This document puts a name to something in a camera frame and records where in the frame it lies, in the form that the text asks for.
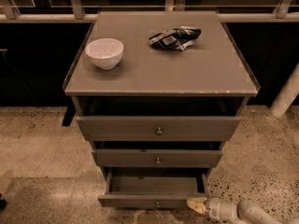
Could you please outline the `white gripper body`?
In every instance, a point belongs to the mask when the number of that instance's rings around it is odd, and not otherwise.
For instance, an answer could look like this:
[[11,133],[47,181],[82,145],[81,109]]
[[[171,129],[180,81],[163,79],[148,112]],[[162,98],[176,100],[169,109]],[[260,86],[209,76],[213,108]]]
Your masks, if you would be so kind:
[[228,222],[237,222],[240,220],[236,203],[218,198],[209,198],[205,201],[205,208],[212,219]]

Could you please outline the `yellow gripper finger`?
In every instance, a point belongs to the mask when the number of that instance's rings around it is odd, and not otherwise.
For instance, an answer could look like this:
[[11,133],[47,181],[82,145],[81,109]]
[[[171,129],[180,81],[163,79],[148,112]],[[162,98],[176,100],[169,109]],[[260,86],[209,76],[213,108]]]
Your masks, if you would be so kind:
[[187,206],[191,208],[193,211],[203,215],[207,212],[205,206],[206,201],[206,197],[189,198],[187,200]]

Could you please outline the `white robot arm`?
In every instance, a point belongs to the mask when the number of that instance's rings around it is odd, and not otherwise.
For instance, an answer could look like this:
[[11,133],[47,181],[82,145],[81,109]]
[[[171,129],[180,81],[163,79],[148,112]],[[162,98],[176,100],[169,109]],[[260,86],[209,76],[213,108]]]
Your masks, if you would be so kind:
[[201,215],[229,224],[299,224],[298,217],[285,223],[279,222],[250,200],[233,203],[214,197],[199,197],[189,198],[187,206]]

